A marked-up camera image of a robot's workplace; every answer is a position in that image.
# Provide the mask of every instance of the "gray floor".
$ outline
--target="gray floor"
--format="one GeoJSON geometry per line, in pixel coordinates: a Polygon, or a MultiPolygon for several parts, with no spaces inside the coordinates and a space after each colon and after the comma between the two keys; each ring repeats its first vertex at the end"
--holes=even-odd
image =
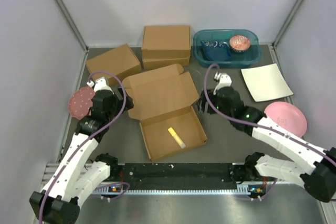
{"type": "Polygon", "coordinates": [[[321,205],[297,186],[278,185],[262,202],[238,196],[124,196],[87,199],[78,224],[323,224],[321,205]]]}
{"type": "MultiPolygon", "coordinates": [[[[262,60],[254,65],[263,66],[272,63],[272,58],[268,46],[263,45],[262,60]]],[[[97,56],[108,48],[90,49],[88,58],[97,56]]],[[[140,48],[133,48],[135,54],[141,59],[140,48]]],[[[201,67],[198,62],[192,58],[191,64],[185,67],[185,71],[189,71],[194,80],[198,92],[201,92],[206,68],[201,67]]],[[[249,91],[246,88],[242,73],[239,69],[223,69],[227,72],[233,81],[232,86],[240,93],[240,97],[246,105],[255,106],[264,110],[266,106],[272,102],[254,102],[249,91]]],[[[85,69],[81,87],[86,85],[89,72],[85,69]]],[[[208,87],[214,87],[215,82],[209,78],[208,87]]],[[[276,158],[285,158],[282,154],[258,140],[235,130],[227,120],[219,115],[201,114],[199,119],[203,125],[205,133],[208,137],[207,144],[169,158],[160,160],[161,163],[230,163],[244,162],[245,157],[253,152],[263,152],[276,158]]],[[[68,139],[65,145],[65,151],[70,145],[70,141],[78,120],[72,119],[68,132],[68,139]]],[[[109,153],[118,158],[121,163],[150,163],[143,138],[140,131],[139,122],[130,119],[127,113],[124,113],[110,130],[105,134],[103,140],[92,153],[91,158],[94,159],[101,153],[109,153]]]]}
{"type": "MultiPolygon", "coordinates": [[[[262,46],[263,59],[255,66],[272,63],[267,46],[262,46]]],[[[103,53],[107,49],[90,49],[89,58],[103,53]]],[[[141,50],[134,49],[141,57],[141,50]]],[[[205,70],[192,59],[185,68],[193,77],[197,90],[202,89],[205,70]]],[[[233,87],[248,105],[264,109],[270,102],[256,103],[250,96],[239,69],[227,69],[233,80],[233,87]]],[[[88,71],[83,75],[85,85],[88,71]]],[[[243,133],[236,131],[218,115],[200,115],[200,121],[208,137],[208,142],[200,148],[161,160],[161,162],[243,162],[248,154],[264,152],[277,158],[284,158],[277,151],[243,133]]],[[[65,151],[77,120],[73,119],[65,151]]],[[[100,153],[110,153],[123,163],[149,163],[144,147],[139,123],[122,115],[91,155],[95,158],[100,153]]],[[[274,190],[262,202],[248,202],[234,196],[124,196],[118,201],[107,203],[106,200],[88,199],[83,205],[80,224],[108,223],[258,223],[258,224],[322,224],[326,223],[321,205],[302,188],[294,185],[276,185],[274,190]]]]}

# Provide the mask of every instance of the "teal plastic bin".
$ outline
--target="teal plastic bin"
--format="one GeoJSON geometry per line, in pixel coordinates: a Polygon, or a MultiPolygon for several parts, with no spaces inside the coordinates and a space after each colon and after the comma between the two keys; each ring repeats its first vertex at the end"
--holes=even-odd
{"type": "Polygon", "coordinates": [[[218,30],[201,30],[197,32],[193,39],[193,54],[199,64],[207,68],[213,63],[219,64],[220,68],[248,68],[250,65],[257,63],[262,56],[259,46],[258,37],[248,30],[218,29],[218,30]],[[245,52],[234,52],[230,50],[232,58],[227,61],[210,61],[205,57],[201,41],[224,41],[229,43],[235,35],[247,37],[251,46],[245,52]]]}

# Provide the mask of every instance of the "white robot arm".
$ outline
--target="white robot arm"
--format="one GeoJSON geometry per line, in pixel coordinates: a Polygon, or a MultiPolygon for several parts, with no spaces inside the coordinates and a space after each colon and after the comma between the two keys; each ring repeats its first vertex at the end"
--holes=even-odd
{"type": "MultiPolygon", "coordinates": [[[[78,179],[89,156],[108,130],[102,128],[121,110],[123,103],[108,86],[104,77],[95,82],[90,81],[87,85],[95,92],[89,115],[78,122],[69,149],[52,179],[41,192],[33,192],[29,199],[36,217],[39,218],[43,198],[47,194],[47,200],[42,207],[43,221],[47,223],[75,223],[81,206],[96,187],[107,178],[114,179],[118,175],[118,160],[108,154],[101,154],[97,156],[91,168],[78,179]],[[98,131],[99,134],[89,139],[98,131]]],[[[126,99],[125,110],[131,109],[132,100],[128,96],[126,99]]]]}
{"type": "MultiPolygon", "coordinates": [[[[299,185],[320,201],[329,202],[336,192],[336,167],[334,165],[336,149],[332,148],[327,151],[314,146],[277,125],[262,111],[245,106],[239,93],[231,87],[232,81],[229,75],[217,72],[214,80],[218,82],[214,89],[202,91],[197,103],[199,111],[205,111],[207,102],[205,92],[207,92],[212,105],[230,120],[233,127],[272,146],[293,161],[284,161],[263,153],[254,153],[246,158],[245,163],[250,177],[264,176],[282,179],[299,185]]],[[[211,106],[208,106],[207,111],[210,114],[218,113],[211,106]]]]}

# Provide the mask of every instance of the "white square plate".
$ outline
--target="white square plate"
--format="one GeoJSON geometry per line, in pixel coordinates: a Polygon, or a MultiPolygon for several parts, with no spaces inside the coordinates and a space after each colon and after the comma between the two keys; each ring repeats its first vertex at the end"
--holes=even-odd
{"type": "Polygon", "coordinates": [[[242,69],[246,86],[256,102],[270,101],[293,95],[276,63],[242,69]]]}

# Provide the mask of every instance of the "cardboard box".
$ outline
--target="cardboard box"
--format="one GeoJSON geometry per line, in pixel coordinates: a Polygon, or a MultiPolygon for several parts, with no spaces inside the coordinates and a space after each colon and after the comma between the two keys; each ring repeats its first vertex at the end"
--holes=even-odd
{"type": "Polygon", "coordinates": [[[166,67],[172,64],[180,64],[182,67],[188,66],[190,58],[182,59],[143,59],[144,70],[166,67]]]}
{"type": "Polygon", "coordinates": [[[206,143],[206,135],[192,107],[198,93],[189,72],[175,64],[129,76],[122,82],[133,99],[130,118],[140,127],[151,161],[185,152],[206,143]],[[168,129],[185,143],[181,149],[168,129]]]}
{"type": "Polygon", "coordinates": [[[190,26],[146,26],[141,49],[143,59],[190,58],[190,26]]]}
{"type": "MultiPolygon", "coordinates": [[[[90,73],[104,70],[116,75],[120,80],[141,72],[140,62],[127,44],[87,60],[86,66],[90,73]]],[[[103,76],[108,79],[109,85],[117,84],[108,74],[95,74],[93,79],[97,80],[103,76]]]]}

